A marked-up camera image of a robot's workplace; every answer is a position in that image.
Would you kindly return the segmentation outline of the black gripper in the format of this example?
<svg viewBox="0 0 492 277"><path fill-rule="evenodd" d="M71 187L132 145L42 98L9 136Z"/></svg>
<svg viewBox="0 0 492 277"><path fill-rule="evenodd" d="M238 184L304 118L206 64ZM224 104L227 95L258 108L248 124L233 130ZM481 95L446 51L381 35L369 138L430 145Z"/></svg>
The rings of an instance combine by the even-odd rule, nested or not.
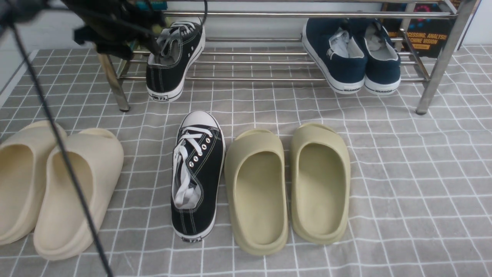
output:
<svg viewBox="0 0 492 277"><path fill-rule="evenodd" d="M151 8L135 5L134 0L65 0L63 3L84 22L73 31L73 40L79 45L93 43L99 54L131 60L131 42L138 42L149 50L157 51L154 27L164 27L165 16Z"/></svg>

